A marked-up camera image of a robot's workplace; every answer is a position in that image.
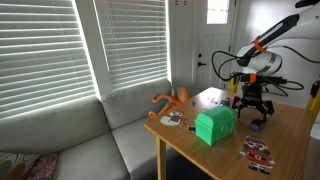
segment orange toy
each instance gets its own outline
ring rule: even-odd
[[[169,100],[166,105],[164,106],[164,108],[158,113],[161,114],[163,112],[165,112],[166,110],[172,108],[173,106],[176,106],[182,102],[185,102],[186,100],[188,100],[190,98],[190,92],[188,90],[188,88],[184,85],[180,85],[177,87],[177,91],[174,91],[174,88],[171,88],[171,94],[172,96],[168,96],[168,95],[160,95],[156,94],[152,97],[152,102],[157,103],[163,99],[167,99]],[[157,117],[157,114],[153,111],[149,112],[149,117],[150,118],[155,118]]]

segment green 3d printed box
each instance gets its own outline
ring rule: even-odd
[[[236,120],[233,109],[215,107],[197,116],[196,135],[211,146],[233,132]]]

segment window blind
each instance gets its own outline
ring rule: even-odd
[[[95,0],[114,90],[167,78],[165,0]]]
[[[0,119],[95,95],[73,8],[0,1]]]

